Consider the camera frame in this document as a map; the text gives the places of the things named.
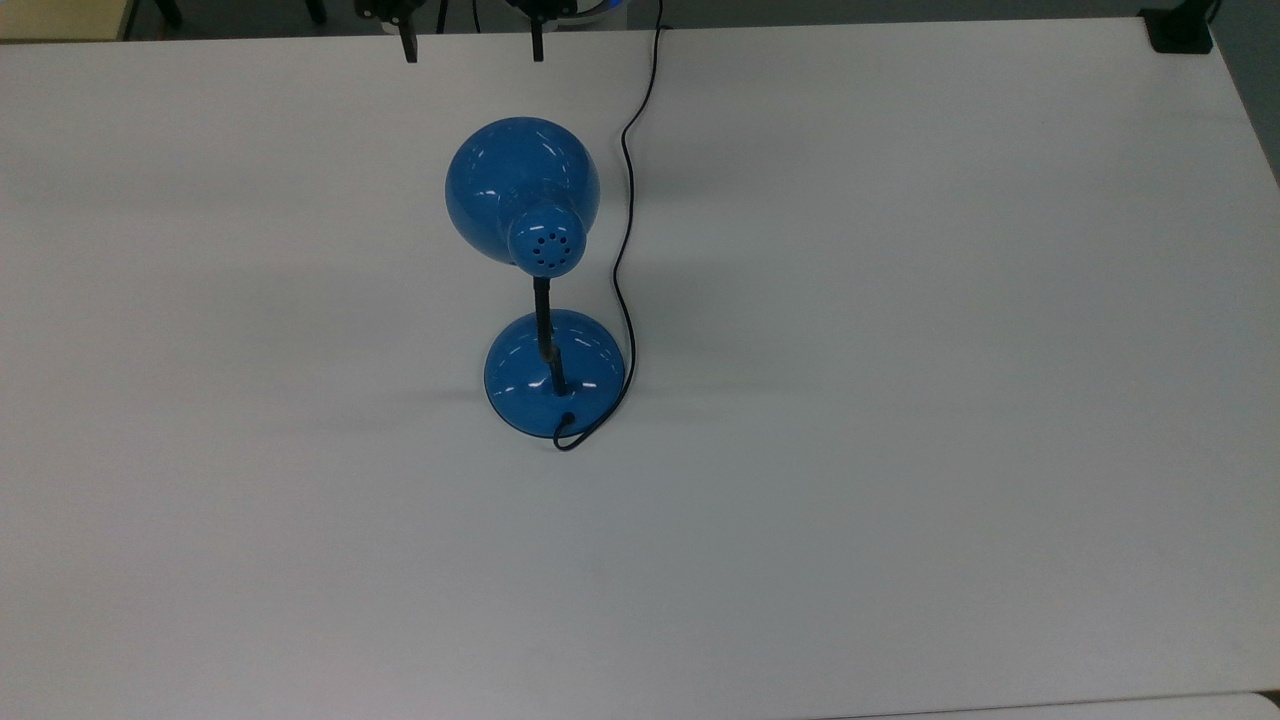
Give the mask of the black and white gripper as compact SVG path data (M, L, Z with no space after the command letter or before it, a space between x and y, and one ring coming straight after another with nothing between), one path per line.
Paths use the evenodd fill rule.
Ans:
M411 18L426 1L356 1L357 15L397 26L404 59L408 64L419 61L419 41ZM534 61L545 59L543 27L548 22L567 20L577 15L576 1L506 1L520 14L530 19L530 36Z

